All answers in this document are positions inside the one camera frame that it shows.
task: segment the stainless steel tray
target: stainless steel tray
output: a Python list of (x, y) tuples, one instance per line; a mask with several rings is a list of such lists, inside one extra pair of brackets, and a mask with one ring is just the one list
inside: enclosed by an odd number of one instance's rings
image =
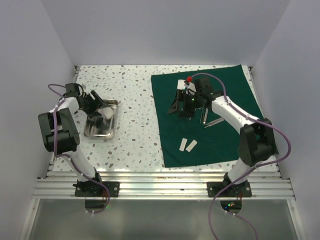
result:
[(118, 101), (104, 99), (104, 105), (97, 111), (101, 115), (88, 117), (84, 126), (84, 136), (91, 139), (112, 139), (115, 136), (118, 115)]

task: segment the white robotic arm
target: white robotic arm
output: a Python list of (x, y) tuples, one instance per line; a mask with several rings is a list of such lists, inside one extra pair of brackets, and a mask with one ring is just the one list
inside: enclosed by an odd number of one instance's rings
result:
[[(72, 114), (82, 110), (88, 116), (99, 115), (97, 111), (104, 102), (95, 91), (85, 93), (77, 83), (69, 83), (65, 87), (66, 93), (60, 99), (59, 104), (49, 112), (40, 114), (38, 120), (45, 148), (67, 161), (77, 175), (79, 182), (77, 184), (84, 185), (83, 183), (89, 181), (88, 178), (96, 179), (99, 174), (88, 162), (79, 146), (80, 137)], [(54, 111), (57, 118), (57, 136), (54, 134)]]
[[(62, 109), (69, 109), (69, 111), (74, 114), (75, 112), (80, 110), (79, 103), (76, 97), (68, 97), (64, 99), (64, 102), (58, 107), (57, 112), (59, 112)], [(52, 109), (49, 111), (49, 113), (53, 113), (55, 110)], [(81, 147), (79, 145), (76, 146), (76, 151), (70, 150), (65, 151), (64, 154), (61, 156), (73, 169), (75, 172), (77, 179), (79, 182), (86, 182), (88, 179), (86, 179), (83, 175), (81, 175), (80, 172), (78, 172), (74, 165), (71, 163), (69, 157), (72, 158), (74, 164), (77, 166), (77, 168), (80, 170), (81, 173), (87, 175), (89, 178), (94, 178), (96, 175), (95, 168), (88, 162), (86, 159), (86, 156), (81, 150)]]
[[(193, 83), (191, 81), (192, 79), (178, 80), (175, 100), (168, 114), (179, 112), (178, 116), (181, 118), (192, 118), (197, 108), (204, 107), (221, 116), (240, 134), (239, 159), (224, 176), (226, 184), (243, 176), (257, 163), (278, 153), (272, 129), (254, 122), (253, 120), (258, 120), (256, 116), (241, 109), (221, 91), (214, 91), (208, 77), (196, 79)], [(267, 118), (260, 121), (271, 124)], [(234, 184), (240, 185), (247, 179), (248, 176), (243, 177)]]

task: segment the white wall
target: white wall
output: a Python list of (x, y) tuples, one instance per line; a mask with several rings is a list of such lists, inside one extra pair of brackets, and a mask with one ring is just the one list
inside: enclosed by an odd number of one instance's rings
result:
[(42, 0), (75, 65), (252, 66), (290, 0)]
[(73, 71), (39, 0), (0, 1), (0, 239), (18, 239), (48, 168), (38, 114), (58, 98), (47, 84), (70, 82)]
[[(292, 142), (280, 170), (291, 178), (310, 240), (320, 236), (319, 9), (319, 0), (292, 0), (253, 67), (264, 114)], [(279, 143), (284, 153), (285, 143)]]

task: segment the terrazzo surface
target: terrazzo surface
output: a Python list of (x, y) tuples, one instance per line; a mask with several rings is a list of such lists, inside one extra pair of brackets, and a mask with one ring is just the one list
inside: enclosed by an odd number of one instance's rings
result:
[[(100, 172), (210, 172), (229, 171), (235, 160), (178, 168), (165, 168), (160, 144), (151, 75), (169, 74), (230, 66), (221, 65), (83, 65), (77, 83), (86, 92), (95, 90), (102, 99), (116, 99), (118, 114), (115, 137), (108, 141), (92, 140), (83, 135), (87, 116), (73, 115), (80, 132), (80, 147), (88, 161)], [(250, 72), (242, 67), (254, 92)], [(53, 171), (71, 171), (63, 159), (54, 159)], [(257, 171), (277, 172), (275, 165)]]

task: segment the purple cable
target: purple cable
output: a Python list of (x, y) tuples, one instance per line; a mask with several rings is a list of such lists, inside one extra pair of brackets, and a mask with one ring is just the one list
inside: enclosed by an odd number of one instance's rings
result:
[(65, 86), (60, 85), (60, 84), (55, 84), (55, 83), (48, 84), (48, 88), (49, 88), (52, 92), (54, 92), (55, 94), (58, 94), (61, 98), (64, 97), (61, 93), (59, 93), (59, 92), (57, 92), (56, 90), (54, 90), (51, 86), (66, 88)]
[[(212, 77), (216, 80), (219, 81), (219, 83), (221, 84), (222, 86), (222, 89), (223, 89), (223, 97), (224, 97), (224, 100), (228, 103), (228, 98), (227, 98), (227, 92), (226, 92), (226, 87), (224, 85), (224, 83), (216, 76), (212, 75), (212, 74), (209, 74), (209, 73), (196, 73), (194, 75), (191, 76), (191, 78), (194, 78), (195, 76), (199, 76), (199, 75), (206, 75), (206, 76), (209, 76), (209, 77)], [(226, 187), (224, 187), (223, 189), (221, 189), (213, 198), (211, 204), (210, 204), (210, 208), (209, 208), (209, 213), (208, 213), (208, 220), (209, 220), (209, 226), (210, 226), (210, 230), (213, 234), (213, 236), (216, 238), (216, 240), (219, 240), (218, 236), (216, 235), (215, 231), (214, 231), (214, 228), (212, 227), (212, 222), (211, 222), (211, 212), (212, 212), (212, 207), (215, 203), (215, 200), (217, 199), (217, 197), (223, 193), (225, 190), (227, 190), (228, 188), (230, 188), (232, 185), (234, 185), (236, 182), (238, 182), (239, 180), (245, 178), (246, 176), (248, 176), (249, 174), (251, 174), (255, 169), (257, 168), (260, 168), (262, 166), (266, 166), (266, 165), (269, 165), (269, 164), (276, 164), (276, 163), (279, 163), (283, 160), (285, 160), (291, 153), (291, 143), (288, 139), (288, 137), (285, 135), (285, 133), (283, 131), (281, 131), (280, 129), (278, 129), (277, 127), (273, 126), (273, 125), (270, 125), (268, 123), (265, 123), (265, 122), (262, 122), (262, 121), (259, 121), (259, 120), (256, 120), (256, 119), (253, 119), (251, 117), (247, 117), (243, 112), (241, 112), (239, 109), (237, 109), (235, 106), (232, 105), (232, 103), (228, 103), (229, 106), (235, 110), (238, 114), (240, 114), (241, 116), (247, 118), (248, 120), (252, 121), (252, 122), (255, 122), (255, 123), (258, 123), (258, 124), (261, 124), (261, 125), (264, 125), (268, 128), (271, 128), (275, 131), (277, 131), (279, 134), (281, 134), (283, 136), (283, 138), (285, 139), (287, 145), (288, 145), (288, 150), (287, 150), (287, 153), (279, 158), (278, 160), (274, 160), (274, 161), (270, 161), (270, 162), (266, 162), (266, 163), (260, 163), (260, 164), (257, 164), (256, 166), (253, 166), (252, 168), (250, 168), (247, 172), (245, 172), (242, 176), (240, 176), (239, 178), (237, 178), (236, 180), (234, 180), (233, 182), (231, 182), (229, 185), (227, 185)], [(254, 226), (249, 222), (247, 221), (244, 217), (242, 216), (237, 216), (239, 217), (240, 219), (244, 220), (245, 222), (247, 222), (251, 227), (252, 229), (254, 230), (254, 234), (255, 234), (255, 239), (258, 240), (259, 239), (259, 236), (258, 236), (258, 232), (257, 230), (254, 228)]]
[(90, 213), (92, 213), (92, 214), (99, 214), (99, 213), (101, 213), (103, 210), (106, 209), (106, 207), (108, 206), (108, 204), (109, 204), (109, 202), (110, 202), (110, 191), (109, 191), (109, 189), (108, 189), (105, 185), (103, 185), (101, 182), (95, 181), (95, 180), (91, 179), (89, 176), (87, 176), (86, 174), (84, 174), (83, 172), (81, 172), (81, 171), (79, 170), (79, 168), (76, 166), (75, 162), (72, 160), (72, 158), (71, 158), (70, 155), (65, 154), (65, 153), (60, 154), (60, 155), (57, 154), (57, 150), (58, 150), (58, 120), (57, 120), (57, 110), (58, 110), (59, 106), (61, 106), (61, 104), (63, 104), (64, 102), (65, 102), (65, 99), (63, 98), (63, 99), (59, 102), (59, 104), (57, 105), (57, 107), (55, 107), (54, 110), (53, 110), (53, 125), (54, 125), (54, 131), (53, 131), (53, 154), (54, 154), (54, 156), (55, 156), (56, 158), (58, 158), (58, 157), (63, 157), (63, 156), (64, 156), (64, 157), (67, 157), (68, 159), (70, 159), (70, 162), (71, 162), (72, 166), (74, 167), (74, 169), (75, 169), (78, 173), (80, 173), (81, 175), (83, 175), (83, 176), (84, 176), (86, 179), (88, 179), (89, 181), (91, 181), (91, 182), (93, 182), (93, 183), (101, 186), (102, 188), (104, 188), (104, 190), (107, 192), (107, 199), (106, 199), (105, 205), (103, 206), (102, 209), (100, 209), (100, 210), (98, 210), (98, 211), (92, 210), (92, 211), (90, 212)]

